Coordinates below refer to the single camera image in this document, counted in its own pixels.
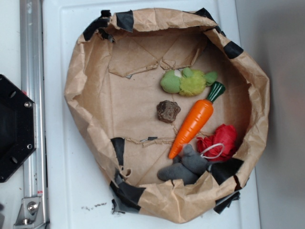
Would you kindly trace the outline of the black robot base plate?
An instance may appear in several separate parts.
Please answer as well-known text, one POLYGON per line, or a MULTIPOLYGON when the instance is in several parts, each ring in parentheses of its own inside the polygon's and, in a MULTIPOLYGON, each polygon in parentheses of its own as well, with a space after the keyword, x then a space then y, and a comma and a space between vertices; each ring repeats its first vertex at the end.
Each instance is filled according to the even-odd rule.
POLYGON ((35 103, 0 76, 0 182, 4 183, 36 149, 35 103))

